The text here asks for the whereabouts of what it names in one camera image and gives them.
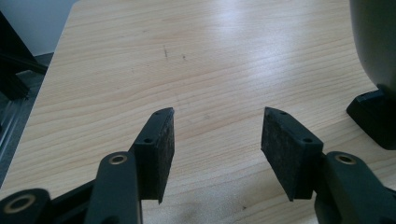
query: wooden table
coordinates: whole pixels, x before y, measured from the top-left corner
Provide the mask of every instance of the wooden table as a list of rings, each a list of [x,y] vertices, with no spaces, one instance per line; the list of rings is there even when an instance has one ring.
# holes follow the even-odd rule
[[[143,201],[145,223],[316,223],[314,200],[289,203],[260,151],[263,109],[291,113],[326,153],[359,156],[396,189],[396,152],[346,113],[373,90],[347,1],[81,0],[0,198],[95,178],[172,106],[176,154],[163,203]]]

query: black object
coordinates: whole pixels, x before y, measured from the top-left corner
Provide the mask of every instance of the black object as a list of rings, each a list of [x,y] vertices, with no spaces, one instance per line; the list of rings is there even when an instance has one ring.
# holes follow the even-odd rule
[[[356,97],[347,113],[381,147],[396,149],[396,1],[349,2],[361,65],[379,91]]]
[[[336,151],[324,155],[322,148],[294,117],[265,108],[262,151],[290,201],[309,199],[315,191],[319,223],[396,223],[395,191],[359,158]]]
[[[25,98],[29,89],[15,74],[32,70],[46,74],[48,67],[39,63],[0,11],[0,91],[9,99]]]
[[[163,199],[175,153],[173,115],[173,108],[152,114],[131,149],[104,157],[91,182],[54,200],[44,189],[6,197],[0,202],[0,222],[142,223],[141,200]]]

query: wooden tabletop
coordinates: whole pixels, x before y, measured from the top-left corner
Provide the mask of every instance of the wooden tabletop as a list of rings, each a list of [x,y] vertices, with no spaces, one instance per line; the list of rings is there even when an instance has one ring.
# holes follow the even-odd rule
[[[0,198],[56,197],[127,150],[154,111],[175,109],[163,203],[145,223],[316,223],[290,203],[260,151],[265,106],[285,110],[396,189],[396,152],[348,116],[375,90],[347,1],[80,0],[69,16]]]

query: table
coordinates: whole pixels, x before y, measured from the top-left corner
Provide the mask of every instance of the table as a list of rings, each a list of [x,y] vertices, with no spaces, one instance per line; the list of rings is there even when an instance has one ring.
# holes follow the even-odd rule
[[[0,198],[95,178],[172,106],[176,154],[163,203],[143,201],[146,223],[316,223],[314,200],[289,203],[260,151],[263,109],[291,113],[325,153],[359,156],[396,189],[396,153],[346,113],[373,90],[347,1],[81,0]]]

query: gray floor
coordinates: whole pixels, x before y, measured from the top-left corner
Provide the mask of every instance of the gray floor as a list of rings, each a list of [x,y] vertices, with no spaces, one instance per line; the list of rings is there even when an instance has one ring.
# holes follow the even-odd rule
[[[51,54],[45,54],[37,56],[36,59],[43,64],[49,65],[52,59]],[[23,81],[23,83],[29,87],[30,92],[28,98],[20,100],[19,102],[10,102],[6,96],[0,92],[0,120],[5,117],[9,117],[9,113],[15,113],[17,116],[15,127],[12,132],[8,134],[9,138],[6,144],[3,144],[0,148],[0,187],[3,185],[4,178],[6,177],[8,167],[12,161],[15,153],[15,149],[21,139],[21,134],[26,125],[26,121],[30,116],[35,98],[37,97],[38,91],[40,90],[41,83],[43,82],[44,75],[25,71],[17,74],[17,76]],[[18,108],[18,110],[9,110],[12,106]]]

